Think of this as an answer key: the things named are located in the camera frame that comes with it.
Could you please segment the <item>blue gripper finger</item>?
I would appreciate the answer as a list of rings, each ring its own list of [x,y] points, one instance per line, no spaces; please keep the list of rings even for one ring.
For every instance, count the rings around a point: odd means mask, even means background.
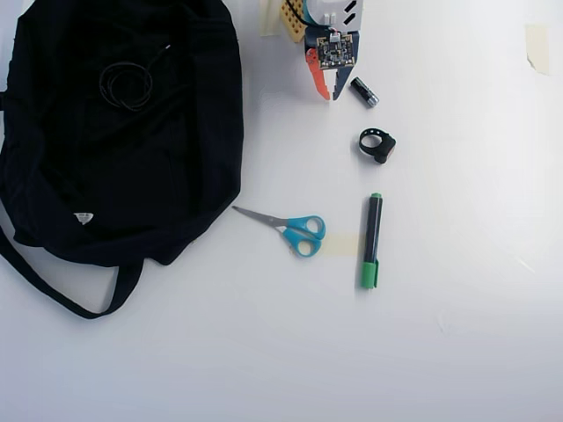
[[[352,72],[352,67],[342,67],[336,69],[335,85],[333,91],[333,100],[336,101],[342,90],[344,89],[346,82]]]

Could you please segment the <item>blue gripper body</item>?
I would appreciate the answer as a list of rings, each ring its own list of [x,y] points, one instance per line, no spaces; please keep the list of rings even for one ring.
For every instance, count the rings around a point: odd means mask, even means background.
[[[354,67],[359,50],[359,33],[309,26],[305,29],[304,45],[305,50],[317,50],[321,69]]]

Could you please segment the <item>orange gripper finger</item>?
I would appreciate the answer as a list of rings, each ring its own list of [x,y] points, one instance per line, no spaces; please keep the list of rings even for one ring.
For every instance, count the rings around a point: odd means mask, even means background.
[[[305,61],[313,78],[317,93],[325,100],[331,99],[331,94],[325,84],[324,71],[320,68],[318,54],[315,48],[308,48],[305,52]]]

